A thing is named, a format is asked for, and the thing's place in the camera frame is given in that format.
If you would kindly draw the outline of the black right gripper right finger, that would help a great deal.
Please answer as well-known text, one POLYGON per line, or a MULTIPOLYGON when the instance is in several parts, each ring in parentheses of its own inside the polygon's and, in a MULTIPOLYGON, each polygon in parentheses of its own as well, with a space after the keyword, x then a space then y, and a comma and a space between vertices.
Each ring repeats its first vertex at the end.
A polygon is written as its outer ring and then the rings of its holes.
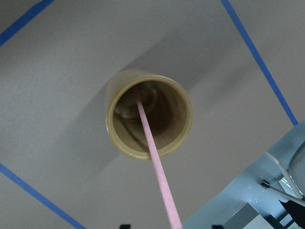
POLYGON ((222 225, 212 225, 211 229, 223 229, 222 225))

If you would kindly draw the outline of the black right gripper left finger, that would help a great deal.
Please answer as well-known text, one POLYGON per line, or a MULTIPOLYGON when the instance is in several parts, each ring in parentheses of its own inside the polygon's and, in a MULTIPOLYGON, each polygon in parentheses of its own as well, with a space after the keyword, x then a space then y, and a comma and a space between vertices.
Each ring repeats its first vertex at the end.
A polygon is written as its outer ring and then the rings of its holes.
POLYGON ((131 225, 130 224, 121 224, 119 229, 131 229, 131 225))

